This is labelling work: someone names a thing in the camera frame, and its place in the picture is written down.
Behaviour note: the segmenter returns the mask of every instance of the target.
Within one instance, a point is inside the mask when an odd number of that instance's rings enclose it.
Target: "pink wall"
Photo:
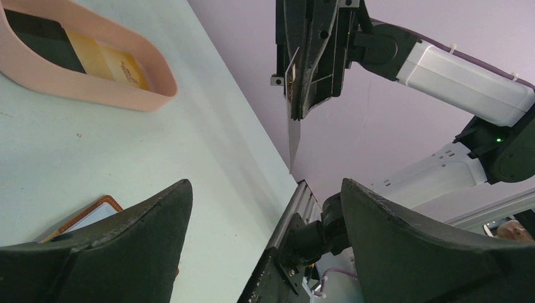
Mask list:
[[[189,0],[219,53],[285,161],[286,108],[275,72],[274,0]],[[506,71],[535,82],[533,0],[369,0],[373,18],[456,43]],[[370,184],[452,141],[471,116],[429,96],[384,80],[358,65],[346,72],[342,97],[302,122],[294,167],[319,201],[339,190],[344,177]],[[448,194],[417,208],[447,220],[535,186],[480,186]]]

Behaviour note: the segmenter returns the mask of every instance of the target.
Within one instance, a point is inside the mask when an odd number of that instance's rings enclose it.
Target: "white table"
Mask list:
[[[103,194],[127,208],[187,178],[194,206],[172,302],[235,302],[295,181],[186,0],[79,1],[152,41],[180,93],[140,113],[0,74],[0,246]]]

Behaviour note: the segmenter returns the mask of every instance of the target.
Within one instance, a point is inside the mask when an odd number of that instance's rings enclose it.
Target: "wire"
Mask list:
[[[330,273],[330,272],[336,272],[336,273],[343,273],[344,275],[348,275],[348,276],[352,276],[353,278],[355,278],[357,281],[358,281],[358,276],[356,275],[356,273],[353,273],[352,271],[349,271],[349,270],[343,270],[341,268],[329,268],[328,270],[326,270],[324,273],[323,273],[323,276],[321,278],[321,287],[319,289],[319,292],[315,291],[314,290],[314,295],[316,297],[322,297],[322,298],[326,298],[327,295],[323,292],[324,289],[325,289],[325,284],[327,282],[327,274]]]

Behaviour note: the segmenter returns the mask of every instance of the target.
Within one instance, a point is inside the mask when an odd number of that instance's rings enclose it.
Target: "person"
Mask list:
[[[498,227],[496,237],[524,243],[535,243],[529,232],[518,220],[511,220],[501,224]]]

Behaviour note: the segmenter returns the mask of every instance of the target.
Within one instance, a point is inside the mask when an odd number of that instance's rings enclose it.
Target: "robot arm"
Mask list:
[[[289,65],[297,74],[289,98],[293,120],[340,96],[344,69],[352,62],[474,114],[440,151],[372,184],[382,196],[413,208],[463,187],[520,182],[535,174],[532,84],[418,33],[373,20],[363,0],[278,0],[277,45],[274,78]],[[297,50],[300,60],[288,64]]]

